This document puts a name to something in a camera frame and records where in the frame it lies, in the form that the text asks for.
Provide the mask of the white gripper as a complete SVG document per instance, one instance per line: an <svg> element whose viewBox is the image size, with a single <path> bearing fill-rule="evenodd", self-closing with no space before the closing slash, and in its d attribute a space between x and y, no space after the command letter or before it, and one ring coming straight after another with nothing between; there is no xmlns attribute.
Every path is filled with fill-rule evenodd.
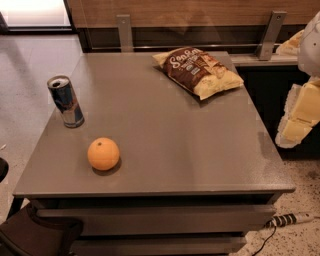
<svg viewBox="0 0 320 256"><path fill-rule="evenodd" d="M298 67L310 76L320 76L320 11L303 30L277 49L278 55L297 56ZM281 148L299 145L320 122L320 80L303 86L293 84L285 102L284 115L277 129L275 143Z"/></svg>

